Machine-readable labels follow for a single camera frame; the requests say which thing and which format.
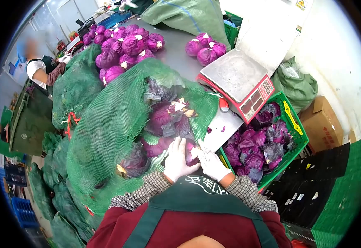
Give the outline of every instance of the green mesh bag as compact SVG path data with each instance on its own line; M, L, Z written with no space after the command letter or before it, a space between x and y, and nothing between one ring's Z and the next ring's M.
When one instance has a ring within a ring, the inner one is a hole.
M32 170L28 173L29 185L32 187L33 198L41 214L47 220L52 220L56 214L56 209L52 205L52 199L49 197L48 188L43 180L43 172L36 163L32 163Z
M55 150L61 140L62 136L57 135L53 132L45 132L44 140L41 142L43 151L47 152L49 150Z
M80 118L85 108L103 89L95 65L95 58L101 52L101 46L92 44L72 58L64 74L55 81L52 124L56 128L66 128L72 112L76 119ZM71 128L74 129L76 123L73 119L71 122Z
M44 182L51 191L53 191L54 186L59 184L59 182L62 180L62 177L55 170L56 166L54 165L55 162L53 153L53 150L49 150L47 152L47 156L44 158L44 166L41 168L41 171L43 172Z
M66 171L66 155L67 149L69 148L69 138L66 135L56 147L53 157L54 157L54 167L55 171L59 173L63 178L67 178Z
M59 248L84 248L86 246L74 226L61 213L55 214L50 224L52 239Z
M87 209L87 206L85 206L77 196L76 192L74 191L72 187L72 183L70 182L69 178L66 179L66 186L70 192L70 195L73 198L73 202L76 205L76 207L79 209L81 215L84 217L84 219L87 221L87 223L94 229L97 230L99 225L101 224L103 220L103 216L99 216L95 213L90 213Z
M117 77L89 104L79 121L67 154L67 173L81 202L94 213L103 215L114 195L139 188L142 177L124 179L115 174L116 165L129 154L132 142L148 121L150 107L145 104L146 79L166 87L184 86L184 97L198 116L190 119L194 138L204 138L218 109L218 98L196 82L182 78L159 60L148 58ZM147 142L157 143L152 137ZM145 175L162 170L153 159ZM102 182L104 186L96 187Z
M88 242L94 235L94 232L74 204L65 182L62 181L58 185L55 185L54 192L55 197L52 199L54 207L75 226L80 238Z

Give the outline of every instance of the metal work table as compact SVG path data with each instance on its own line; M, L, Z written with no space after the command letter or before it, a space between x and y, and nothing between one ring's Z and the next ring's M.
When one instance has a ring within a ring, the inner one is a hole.
M173 29L162 23L152 26L142 20L138 20L137 17L119 26L128 26L130 24L137 24L139 27L148 30L149 33L161 34L165 39L165 46L154 53L156 58L178 71L182 77L195 81L195 77L200 73L203 66L198 63L195 57L188 56L184 51L184 46L191 39L195 38L194 35L182 30ZM208 148L211 151L217 151L237 131L242 123L243 120L238 115L233 114L231 110L223 113L218 108L216 116L209 125L212 132L207 134L204 139Z

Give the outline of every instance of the plaid sleeve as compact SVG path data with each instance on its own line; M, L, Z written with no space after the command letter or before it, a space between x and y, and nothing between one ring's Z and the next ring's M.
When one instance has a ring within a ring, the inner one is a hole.
M114 196L111 199L109 208L122 207L129 211L134 211L137 207L149 201L155 196L171 186L162 172L153 171L143 177L143 185L132 193L125 193L123 196Z
M277 203L259 194L256 184L248 176L236 176L226 190L229 194L237 196L253 212L275 211L278 213Z

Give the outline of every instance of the worker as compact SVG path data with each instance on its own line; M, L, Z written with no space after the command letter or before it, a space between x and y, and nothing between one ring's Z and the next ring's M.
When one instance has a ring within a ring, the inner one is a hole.
M18 59L21 63L26 64L26 73L30 80L38 85L45 95L52 95L52 86L55 80L64 73L66 64L70 61L71 56L65 54L61 58L52 58L41 55L39 52L40 44L37 39L26 36L17 41Z
M0 124L0 138L2 141L9 143L9 123L3 128Z
M148 174L138 190L112 198L87 248L292 247L276 202L199 144L201 163L189 167L186 140L177 137L163 172ZM211 179L193 175L200 166Z

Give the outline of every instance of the blue plastic crate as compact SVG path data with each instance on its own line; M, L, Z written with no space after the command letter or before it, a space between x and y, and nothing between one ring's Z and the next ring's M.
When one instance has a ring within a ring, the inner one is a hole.
M99 25L103 25L105 28L111 28L114 25L116 25L116 23L120 23L122 21L127 20L129 17L131 17L132 13L130 10L125 11L125 12L114 12L113 15L111 15L110 17L104 19L103 21L98 23Z
M39 227L39 223L29 200L12 197L11 202L14 208L15 215L18 218L19 225L22 228Z

